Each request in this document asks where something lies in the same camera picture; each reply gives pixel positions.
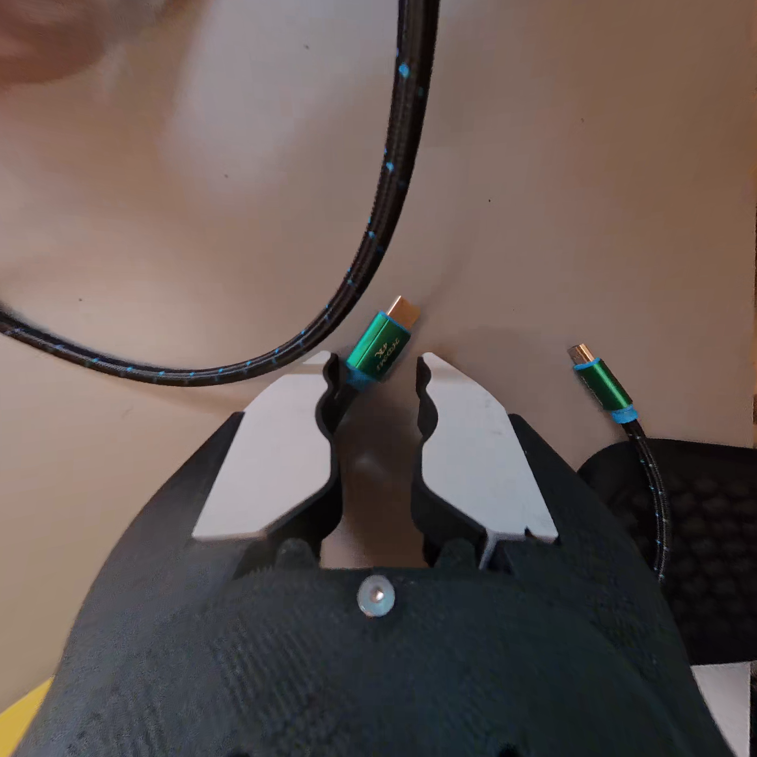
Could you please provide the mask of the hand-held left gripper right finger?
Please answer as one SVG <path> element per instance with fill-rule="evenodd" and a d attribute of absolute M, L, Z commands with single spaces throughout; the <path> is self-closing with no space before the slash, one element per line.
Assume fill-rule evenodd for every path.
<path fill-rule="evenodd" d="M 417 360 L 416 393 L 411 517 L 427 566 L 454 541 L 467 543 L 484 570 L 502 543 L 556 544 L 559 532 L 504 406 L 431 352 Z"/>

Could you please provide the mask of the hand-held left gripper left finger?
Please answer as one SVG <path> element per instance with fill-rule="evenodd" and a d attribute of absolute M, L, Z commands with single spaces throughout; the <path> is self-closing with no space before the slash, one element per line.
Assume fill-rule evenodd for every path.
<path fill-rule="evenodd" d="M 264 389 L 243 411 L 192 537 L 271 540 L 292 531 L 321 541 L 341 520 L 341 474 L 328 405 L 336 354 L 321 351 Z"/>

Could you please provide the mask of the yellow plastic bin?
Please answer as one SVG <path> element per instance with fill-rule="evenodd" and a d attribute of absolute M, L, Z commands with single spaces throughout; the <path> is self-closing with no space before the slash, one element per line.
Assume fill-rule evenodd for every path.
<path fill-rule="evenodd" d="M 50 677 L 1 713 L 1 756 L 13 755 L 47 695 Z"/>

